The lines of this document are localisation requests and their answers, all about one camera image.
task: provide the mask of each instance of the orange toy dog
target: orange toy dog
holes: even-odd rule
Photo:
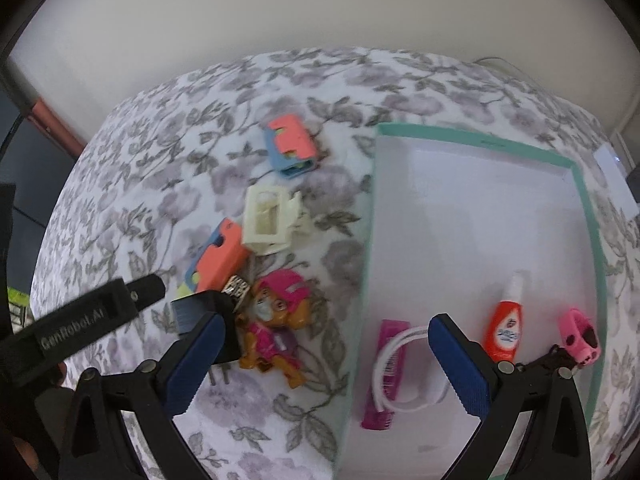
[[[295,357],[295,344],[287,345],[285,332],[278,329],[298,330],[309,324],[309,288],[297,272],[280,269],[261,278],[253,292],[252,319],[245,329],[240,367],[257,366],[263,372],[279,368],[289,387],[297,388],[306,381],[300,371],[302,363]]]

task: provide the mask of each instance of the pink keychain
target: pink keychain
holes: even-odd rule
[[[602,348],[596,331],[582,311],[571,308],[558,320],[562,344],[569,355],[575,359],[579,368],[593,364]]]

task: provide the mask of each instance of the toy figure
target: toy figure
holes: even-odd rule
[[[271,121],[264,130],[264,142],[273,169],[284,178],[294,178],[318,165],[318,150],[295,114]]]
[[[289,387],[297,388],[306,379],[296,356],[297,342],[288,329],[298,330],[309,324],[309,288],[294,270],[280,269],[258,280],[253,291],[255,299],[248,319],[239,316],[246,331],[240,367],[258,367],[263,372],[279,368]]]
[[[566,351],[578,364],[578,368],[597,361],[602,353],[595,329],[578,308],[570,308],[558,321],[560,336]]]
[[[184,276],[184,284],[192,292],[222,290],[248,256],[249,251],[242,246],[242,228],[225,218],[198,251]]]

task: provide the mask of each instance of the white tray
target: white tray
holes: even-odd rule
[[[338,478],[441,478],[479,419],[450,388],[436,406],[397,413],[387,431],[363,430],[380,322],[426,325],[446,312],[469,339],[482,340],[504,285],[520,269],[529,271],[529,283],[518,361],[560,343],[556,320],[571,305],[592,317],[604,342],[602,248],[575,163],[497,137],[381,125],[360,357]],[[575,378],[587,424],[603,360]],[[414,398],[419,378],[438,366],[427,343],[410,345],[398,400]],[[520,416],[494,474],[507,471],[527,420]]]

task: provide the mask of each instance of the orange spray bottle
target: orange spray bottle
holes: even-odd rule
[[[513,362],[522,336],[522,295],[525,277],[516,272],[504,289],[502,300],[484,335],[482,347],[495,362]]]

